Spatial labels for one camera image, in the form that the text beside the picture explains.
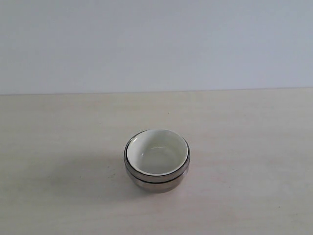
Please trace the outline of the smooth steel bowl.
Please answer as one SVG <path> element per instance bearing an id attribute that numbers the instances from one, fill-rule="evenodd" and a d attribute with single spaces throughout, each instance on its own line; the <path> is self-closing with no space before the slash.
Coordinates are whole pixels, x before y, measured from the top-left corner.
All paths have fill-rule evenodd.
<path id="1" fill-rule="evenodd" d="M 189 168 L 187 168 L 181 175 L 174 178 L 173 180 L 161 182 L 161 183 L 152 183 L 140 180 L 133 176 L 128 170 L 126 170 L 127 175 L 132 180 L 132 182 L 138 186 L 140 189 L 148 193 L 165 193 L 175 189 L 178 185 L 181 184 L 185 176 L 187 175 Z"/>

